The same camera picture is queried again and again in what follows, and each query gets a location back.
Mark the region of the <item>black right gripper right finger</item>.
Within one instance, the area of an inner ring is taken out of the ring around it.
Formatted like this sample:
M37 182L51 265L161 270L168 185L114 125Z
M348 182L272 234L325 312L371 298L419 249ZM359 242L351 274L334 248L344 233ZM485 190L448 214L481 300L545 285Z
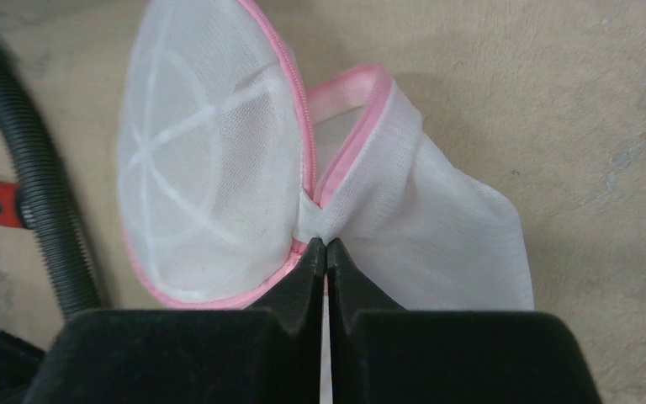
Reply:
M352 261L326 257L336 403L598 403L572 332L537 311L406 310Z

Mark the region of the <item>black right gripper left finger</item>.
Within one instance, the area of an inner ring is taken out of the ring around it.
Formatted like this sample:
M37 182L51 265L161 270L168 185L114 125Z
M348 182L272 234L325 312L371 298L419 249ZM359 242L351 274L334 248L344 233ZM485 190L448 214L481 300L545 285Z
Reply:
M28 403L317 403L325 244L242 310L90 311L71 319Z

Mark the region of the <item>round pink white laundry bag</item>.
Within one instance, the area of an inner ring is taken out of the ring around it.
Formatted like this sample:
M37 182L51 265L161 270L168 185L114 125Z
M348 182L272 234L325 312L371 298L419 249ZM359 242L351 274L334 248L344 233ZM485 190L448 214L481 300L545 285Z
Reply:
M306 90L252 1L153 1L117 141L130 259L163 304L250 305L313 238L413 310L530 310L521 221L377 63Z

